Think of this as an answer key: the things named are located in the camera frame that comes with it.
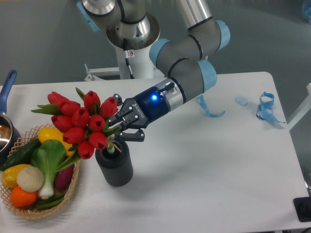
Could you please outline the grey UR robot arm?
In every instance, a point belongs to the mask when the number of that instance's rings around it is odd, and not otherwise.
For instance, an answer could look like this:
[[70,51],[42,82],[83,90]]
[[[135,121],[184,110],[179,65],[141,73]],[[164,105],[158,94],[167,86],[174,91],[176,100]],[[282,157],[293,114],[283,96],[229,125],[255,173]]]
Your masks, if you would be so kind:
[[81,0],[77,7],[94,31],[105,31],[115,47],[122,79],[148,79],[158,69],[165,79],[123,100],[108,125],[120,130],[118,141],[144,140],[152,122],[212,88],[217,81],[207,56],[230,41],[228,26],[215,20],[204,0],[180,0],[179,11],[188,35],[178,43],[159,38],[158,21],[146,12],[143,0]]

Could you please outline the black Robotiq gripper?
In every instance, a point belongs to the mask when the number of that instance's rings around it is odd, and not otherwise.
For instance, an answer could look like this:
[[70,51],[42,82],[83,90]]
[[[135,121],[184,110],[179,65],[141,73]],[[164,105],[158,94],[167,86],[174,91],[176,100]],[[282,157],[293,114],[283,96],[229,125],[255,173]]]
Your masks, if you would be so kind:
[[121,130],[138,129],[135,133],[119,133],[119,141],[143,142],[146,128],[150,123],[169,112],[169,104],[165,100],[164,92],[167,88],[151,87],[132,98],[124,99],[114,94],[120,110],[108,121],[108,126],[119,124]]

